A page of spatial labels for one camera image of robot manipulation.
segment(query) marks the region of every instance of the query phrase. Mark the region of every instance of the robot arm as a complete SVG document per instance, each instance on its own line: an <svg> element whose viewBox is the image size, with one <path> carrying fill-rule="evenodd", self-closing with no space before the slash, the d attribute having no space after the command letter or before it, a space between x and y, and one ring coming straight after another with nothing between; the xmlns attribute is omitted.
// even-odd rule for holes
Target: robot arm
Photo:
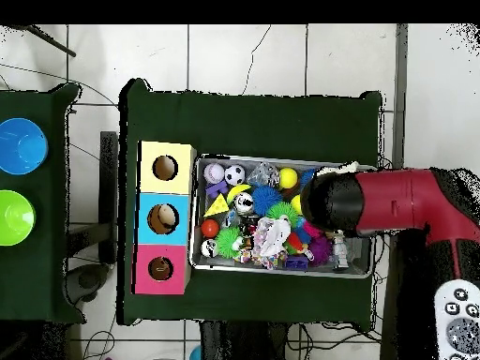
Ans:
<svg viewBox="0 0 480 360"><path fill-rule="evenodd" d="M425 327L437 328L436 351L438 360L450 360L453 353L441 348L448 340L439 330L439 316L447 304L459 305L456 319L471 320L478 314L480 291L480 221L479 203L473 190L479 189L478 178L466 170L448 172L440 169L395 170L378 172L316 173L301 194L302 212L313 225L327 231L342 230L349 234L371 231L419 229L427 233L427 284L428 302L424 308ZM456 280L456 289L479 294L477 302L469 304L455 297L438 299L437 292ZM450 324L451 318L442 318ZM470 340L472 348L466 360L480 354L480 332Z"/></svg>

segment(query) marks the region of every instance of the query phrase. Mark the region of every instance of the table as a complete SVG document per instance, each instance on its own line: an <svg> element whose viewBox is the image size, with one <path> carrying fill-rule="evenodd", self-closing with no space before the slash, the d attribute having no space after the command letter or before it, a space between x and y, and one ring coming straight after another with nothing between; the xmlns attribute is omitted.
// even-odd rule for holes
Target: table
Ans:
<svg viewBox="0 0 480 360"><path fill-rule="evenodd" d="M376 166L378 92L349 97L251 97L152 92L132 79L120 94L117 320L356 322L369 328L371 277L296 277L192 270L181 296L130 292L136 146L189 143L200 153Z"/></svg>
<svg viewBox="0 0 480 360"><path fill-rule="evenodd" d="M35 228L23 242L0 247L0 319L83 322L63 293L68 240L65 119L79 89L61 84L48 93L0 93L0 123L25 117L49 142L47 159L35 171L23 176L0 172L0 188L24 195L37 213Z"/></svg>

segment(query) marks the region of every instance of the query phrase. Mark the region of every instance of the red ball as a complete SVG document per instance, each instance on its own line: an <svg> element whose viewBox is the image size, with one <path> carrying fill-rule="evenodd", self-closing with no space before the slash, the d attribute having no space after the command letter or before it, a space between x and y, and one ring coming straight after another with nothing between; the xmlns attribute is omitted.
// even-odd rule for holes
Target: red ball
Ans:
<svg viewBox="0 0 480 360"><path fill-rule="evenodd" d="M202 233L205 237L215 237L219 230L220 227L214 219L206 219L202 224Z"/></svg>

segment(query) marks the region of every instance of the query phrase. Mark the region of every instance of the yellow box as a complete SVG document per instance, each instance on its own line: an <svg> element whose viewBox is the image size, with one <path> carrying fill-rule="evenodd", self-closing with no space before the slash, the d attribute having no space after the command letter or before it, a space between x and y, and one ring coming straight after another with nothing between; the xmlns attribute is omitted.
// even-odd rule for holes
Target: yellow box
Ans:
<svg viewBox="0 0 480 360"><path fill-rule="evenodd" d="M156 161L162 161L158 160L162 156L175 163L176 174L171 180L163 181L155 175ZM189 195L196 156L196 150L188 144L142 141L140 191Z"/></svg>

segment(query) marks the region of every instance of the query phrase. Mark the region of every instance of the circular hole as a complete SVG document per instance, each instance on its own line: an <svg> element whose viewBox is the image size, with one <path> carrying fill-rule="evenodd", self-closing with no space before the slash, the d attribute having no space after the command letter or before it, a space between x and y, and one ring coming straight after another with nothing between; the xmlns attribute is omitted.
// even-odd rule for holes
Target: circular hole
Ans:
<svg viewBox="0 0 480 360"><path fill-rule="evenodd" d="M172 262L166 257L156 257L148 264L148 274L154 280L167 280L172 277L172 273Z"/></svg>
<svg viewBox="0 0 480 360"><path fill-rule="evenodd" d="M178 163L172 156L160 156L152 167L154 176L162 181L172 181L178 174Z"/></svg>
<svg viewBox="0 0 480 360"><path fill-rule="evenodd" d="M178 225L178 211L171 204L157 204L148 213L146 221L156 234L169 234Z"/></svg>

